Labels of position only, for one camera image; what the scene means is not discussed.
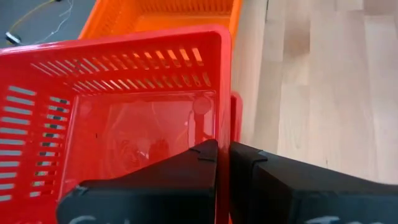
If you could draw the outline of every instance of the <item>wooden floor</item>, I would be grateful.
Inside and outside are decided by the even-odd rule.
[[[234,57],[234,69],[242,63],[252,63],[253,69],[261,66],[251,80],[259,83],[258,88],[242,91],[250,84],[243,71],[233,77],[233,88],[248,106],[243,142],[398,184],[397,3],[269,0],[267,22],[257,31],[263,34],[239,34],[252,42],[262,37],[262,55],[252,55],[246,62]],[[262,11],[255,13],[262,16]],[[250,46],[256,45],[237,46],[234,56]]]

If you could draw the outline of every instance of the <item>red shopping basket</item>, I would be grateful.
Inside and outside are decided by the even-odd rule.
[[[221,26],[0,50],[0,217],[55,223],[58,200],[218,140],[228,221],[231,37]]]

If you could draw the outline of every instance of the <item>orange shopping basket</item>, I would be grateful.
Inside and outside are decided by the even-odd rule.
[[[79,182],[210,138],[216,219],[227,223],[230,67],[230,34],[213,25],[0,50],[2,223],[53,224]]]
[[[220,24],[233,39],[242,0],[97,0],[80,39]]]

